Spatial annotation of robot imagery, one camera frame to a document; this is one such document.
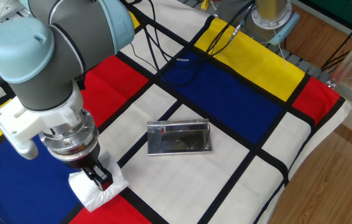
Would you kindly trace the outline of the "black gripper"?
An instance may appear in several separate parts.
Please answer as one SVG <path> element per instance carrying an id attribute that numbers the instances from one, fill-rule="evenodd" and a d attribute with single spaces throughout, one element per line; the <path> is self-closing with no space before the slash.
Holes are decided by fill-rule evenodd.
<path id="1" fill-rule="evenodd" d="M 86 156 L 74 161 L 63 161 L 63 163 L 72 169 L 82 169 L 101 191 L 105 191 L 114 183 L 114 180 L 110 171 L 101 164 L 97 164 L 99 154 L 100 146 L 96 145 Z"/>

